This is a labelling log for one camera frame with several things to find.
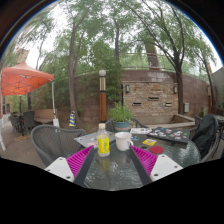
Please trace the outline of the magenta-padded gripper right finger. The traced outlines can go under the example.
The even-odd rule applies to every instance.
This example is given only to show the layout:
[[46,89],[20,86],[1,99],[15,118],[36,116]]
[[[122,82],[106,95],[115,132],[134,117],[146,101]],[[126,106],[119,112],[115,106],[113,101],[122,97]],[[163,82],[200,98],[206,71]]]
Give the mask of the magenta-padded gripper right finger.
[[150,184],[182,169],[167,155],[157,156],[136,146],[130,147],[130,155],[143,185]]

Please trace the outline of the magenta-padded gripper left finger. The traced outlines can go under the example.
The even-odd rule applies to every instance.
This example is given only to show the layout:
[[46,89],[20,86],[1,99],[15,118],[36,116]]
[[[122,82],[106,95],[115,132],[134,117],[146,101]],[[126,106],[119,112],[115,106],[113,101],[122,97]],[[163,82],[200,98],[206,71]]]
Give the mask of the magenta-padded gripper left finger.
[[68,158],[59,157],[46,168],[46,171],[76,185],[85,187],[84,181],[95,152],[94,147],[89,146]]

